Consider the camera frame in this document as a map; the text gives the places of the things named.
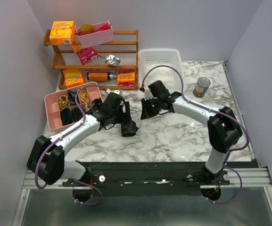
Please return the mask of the dark green nature-print tie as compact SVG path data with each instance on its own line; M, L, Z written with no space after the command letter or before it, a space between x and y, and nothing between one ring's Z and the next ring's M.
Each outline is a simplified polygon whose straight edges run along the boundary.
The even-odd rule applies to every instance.
M123 137L133 137L136 135L139 127L137 127L136 122L133 120L124 121L121 123L121 136Z

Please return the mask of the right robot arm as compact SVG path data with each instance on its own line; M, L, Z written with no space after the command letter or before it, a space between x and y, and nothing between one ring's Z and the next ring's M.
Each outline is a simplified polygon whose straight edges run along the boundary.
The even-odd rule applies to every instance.
M141 99L141 120L152 118L166 110L190 117L207 127L212 150L202 168L202 180L209 185L217 181L227 161L228 151L243 135L233 111L228 107L216 110L200 105L177 91L170 93L160 80L147 88L142 85L140 91L144 93L144 98Z

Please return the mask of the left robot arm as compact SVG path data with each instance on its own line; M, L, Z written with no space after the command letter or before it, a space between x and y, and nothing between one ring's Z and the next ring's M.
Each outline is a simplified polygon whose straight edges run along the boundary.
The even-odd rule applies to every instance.
M66 130L47 138L36 139L27 168L35 174L36 184L42 179L45 185L52 185L59 179L73 179L79 186L89 182L86 166L77 161L65 161L65 156L86 137L113 124L125 125L131 121L128 101L114 92L106 100L89 110Z

